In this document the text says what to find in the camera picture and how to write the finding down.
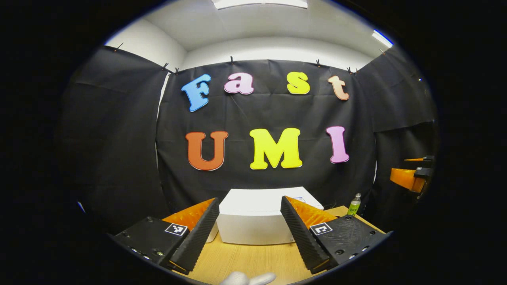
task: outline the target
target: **foam letter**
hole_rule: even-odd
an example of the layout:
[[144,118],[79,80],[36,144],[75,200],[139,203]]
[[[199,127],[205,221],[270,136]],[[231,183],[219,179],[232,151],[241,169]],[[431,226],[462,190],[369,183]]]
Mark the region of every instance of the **foam letter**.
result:
[[229,81],[224,85],[224,90],[228,93],[241,93],[243,95],[252,94],[254,92],[254,88],[252,87],[252,83],[254,78],[248,73],[234,73],[229,75]]
[[264,161],[264,154],[268,157],[269,163],[273,168],[278,166],[278,162],[283,154],[281,166],[283,168],[296,168],[303,165],[299,159],[298,136],[301,132],[295,128],[283,130],[278,143],[273,140],[267,129],[255,129],[250,131],[250,136],[254,141],[253,162],[251,169],[266,169],[268,164]]
[[208,98],[203,98],[201,93],[204,95],[208,95],[209,87],[206,83],[204,83],[204,81],[208,82],[210,80],[211,76],[203,74],[182,87],[182,91],[185,91],[187,93],[187,96],[190,100],[191,112],[208,104]]
[[331,76],[328,79],[328,82],[333,85],[333,90],[335,91],[336,97],[338,97],[341,100],[348,100],[349,95],[348,93],[343,92],[342,86],[345,86],[345,82],[343,80],[340,80],[338,76]]
[[303,72],[291,72],[287,74],[287,89],[291,94],[307,94],[310,92],[310,84],[306,82],[308,76]]
[[331,136],[331,144],[333,145],[333,156],[331,163],[340,163],[349,160],[348,154],[345,153],[345,142],[343,141],[344,127],[333,126],[325,130]]
[[202,132],[189,132],[185,138],[189,141],[188,158],[190,165],[198,170],[216,170],[224,163],[225,139],[229,134],[225,131],[212,132],[210,137],[215,141],[215,155],[212,160],[202,159],[202,140],[206,135]]

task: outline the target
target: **white glove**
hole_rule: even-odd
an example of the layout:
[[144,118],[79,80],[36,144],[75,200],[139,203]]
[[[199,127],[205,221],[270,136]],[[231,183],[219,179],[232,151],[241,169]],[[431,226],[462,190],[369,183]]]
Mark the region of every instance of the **white glove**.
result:
[[220,285],[266,285],[276,278],[275,273],[268,272],[252,279],[248,279],[245,273],[234,271],[220,282]]

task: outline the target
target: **ceiling light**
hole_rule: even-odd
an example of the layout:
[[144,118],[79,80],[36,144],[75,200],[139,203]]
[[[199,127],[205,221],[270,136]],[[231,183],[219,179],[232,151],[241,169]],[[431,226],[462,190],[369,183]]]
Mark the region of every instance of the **ceiling light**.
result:
[[383,43],[388,48],[392,47],[392,42],[390,40],[388,40],[386,37],[384,37],[384,35],[379,33],[377,30],[373,31],[372,36],[374,38],[376,38],[379,42]]
[[213,0],[215,7],[220,10],[224,8],[249,5],[249,4],[278,4],[300,8],[308,8],[307,0]]

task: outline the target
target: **green bottle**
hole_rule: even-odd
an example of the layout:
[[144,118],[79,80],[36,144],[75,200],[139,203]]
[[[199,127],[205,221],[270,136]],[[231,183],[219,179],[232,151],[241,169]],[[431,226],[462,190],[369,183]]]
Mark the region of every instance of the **green bottle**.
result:
[[352,200],[352,202],[350,203],[347,215],[354,216],[355,213],[357,213],[357,210],[359,209],[359,205],[361,205],[361,193],[357,193],[355,195],[354,200]]

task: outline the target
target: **table surface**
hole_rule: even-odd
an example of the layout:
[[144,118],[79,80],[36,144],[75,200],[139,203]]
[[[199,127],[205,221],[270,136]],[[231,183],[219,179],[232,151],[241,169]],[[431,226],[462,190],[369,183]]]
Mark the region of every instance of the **table surface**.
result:
[[[345,206],[326,210],[340,217],[345,216],[347,211]],[[363,218],[356,217],[384,233]],[[276,279],[269,285],[290,284],[325,272],[311,274],[310,270],[306,269],[295,242],[274,245],[231,244],[222,242],[218,232],[212,242],[204,245],[194,270],[184,276],[218,285],[233,271],[244,272],[249,278],[273,272]]]

